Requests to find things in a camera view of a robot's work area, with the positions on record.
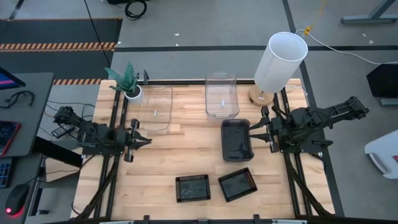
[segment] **artificial plant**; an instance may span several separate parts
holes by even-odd
[[[136,75],[134,73],[134,69],[130,62],[127,65],[126,71],[124,72],[124,77],[110,68],[105,68],[105,70],[107,71],[108,75],[110,75],[117,83],[116,87],[110,86],[111,89],[125,91],[126,93],[135,92],[139,74],[137,73]]]

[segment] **small black tray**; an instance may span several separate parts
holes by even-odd
[[[177,202],[196,202],[211,198],[209,176],[207,174],[176,177],[175,189]]]
[[[250,142],[250,122],[246,119],[226,119],[221,124],[223,159],[245,162],[254,157]]]
[[[257,191],[256,183],[254,183],[248,168],[243,168],[232,174],[220,177],[218,182],[220,183],[224,198],[227,202],[231,202]]]

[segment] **potted plant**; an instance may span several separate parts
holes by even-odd
[[[109,76],[111,76],[117,83],[115,86],[110,86],[113,90],[120,90],[124,92],[124,96],[130,103],[138,105],[141,104],[142,96],[144,94],[141,86],[137,85],[139,74],[134,73],[134,69],[129,62],[124,77],[110,68],[105,68]]]

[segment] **white lampshade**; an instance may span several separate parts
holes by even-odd
[[[268,93],[281,91],[307,53],[308,46],[301,37],[290,32],[274,34],[254,75],[257,87]]]

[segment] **computer monitor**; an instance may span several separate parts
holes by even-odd
[[[0,67],[0,90],[18,88],[23,86],[25,86],[24,82]]]

